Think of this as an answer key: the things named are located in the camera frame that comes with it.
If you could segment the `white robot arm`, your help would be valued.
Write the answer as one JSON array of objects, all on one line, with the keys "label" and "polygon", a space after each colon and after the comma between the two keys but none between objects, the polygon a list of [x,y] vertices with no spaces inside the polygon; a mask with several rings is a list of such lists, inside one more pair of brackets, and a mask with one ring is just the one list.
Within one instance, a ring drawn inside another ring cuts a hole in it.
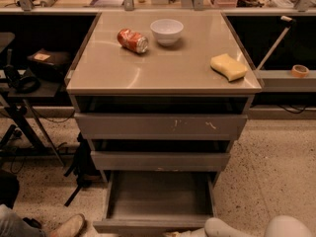
[{"label": "white robot arm", "polygon": [[[223,220],[211,217],[203,228],[185,232],[166,232],[164,237],[254,237],[240,230],[237,230]],[[298,219],[279,215],[268,223],[264,237],[314,237],[311,230]]]}]

